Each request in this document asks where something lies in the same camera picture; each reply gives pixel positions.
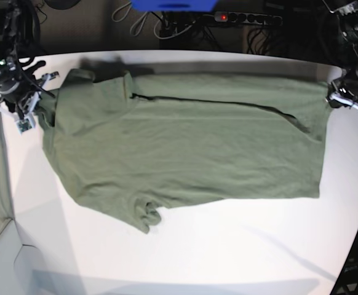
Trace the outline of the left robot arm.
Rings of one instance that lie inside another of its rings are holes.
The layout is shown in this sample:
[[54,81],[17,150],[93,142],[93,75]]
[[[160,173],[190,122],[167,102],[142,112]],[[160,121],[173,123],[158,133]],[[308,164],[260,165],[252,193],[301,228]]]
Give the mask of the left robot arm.
[[342,76],[328,86],[327,102],[333,108],[358,110],[358,1],[324,1],[329,12],[338,19],[338,31],[354,52],[354,61],[343,68]]

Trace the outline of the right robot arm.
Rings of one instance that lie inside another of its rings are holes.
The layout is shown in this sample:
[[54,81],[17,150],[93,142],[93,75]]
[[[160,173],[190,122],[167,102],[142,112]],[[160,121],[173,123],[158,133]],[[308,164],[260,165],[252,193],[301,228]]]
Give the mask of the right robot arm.
[[33,120],[34,109],[45,93],[46,83],[58,76],[46,73],[36,78],[34,73],[45,66],[35,61],[41,52],[40,22],[31,1],[0,1],[0,113],[21,124]]

